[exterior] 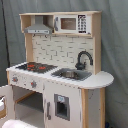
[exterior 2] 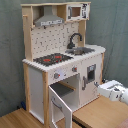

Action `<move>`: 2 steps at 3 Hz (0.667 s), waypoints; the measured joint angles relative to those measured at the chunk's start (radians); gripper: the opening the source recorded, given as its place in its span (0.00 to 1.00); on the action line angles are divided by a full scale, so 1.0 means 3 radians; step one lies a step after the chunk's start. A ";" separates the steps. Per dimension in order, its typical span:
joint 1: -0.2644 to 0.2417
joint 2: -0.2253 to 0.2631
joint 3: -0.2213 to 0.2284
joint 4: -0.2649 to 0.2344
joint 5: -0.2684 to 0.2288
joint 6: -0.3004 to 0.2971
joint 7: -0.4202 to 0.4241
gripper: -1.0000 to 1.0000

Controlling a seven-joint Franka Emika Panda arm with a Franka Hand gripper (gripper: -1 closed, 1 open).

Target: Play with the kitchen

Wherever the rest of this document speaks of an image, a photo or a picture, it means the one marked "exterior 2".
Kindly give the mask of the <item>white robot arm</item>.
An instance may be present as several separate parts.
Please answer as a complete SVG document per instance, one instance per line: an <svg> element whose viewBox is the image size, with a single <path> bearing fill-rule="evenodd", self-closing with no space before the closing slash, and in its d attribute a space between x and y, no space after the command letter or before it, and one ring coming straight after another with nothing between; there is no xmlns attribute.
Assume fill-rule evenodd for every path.
<svg viewBox="0 0 128 128"><path fill-rule="evenodd" d="M97 92L111 101L120 101L128 105L128 88L116 80L99 85Z"/></svg>

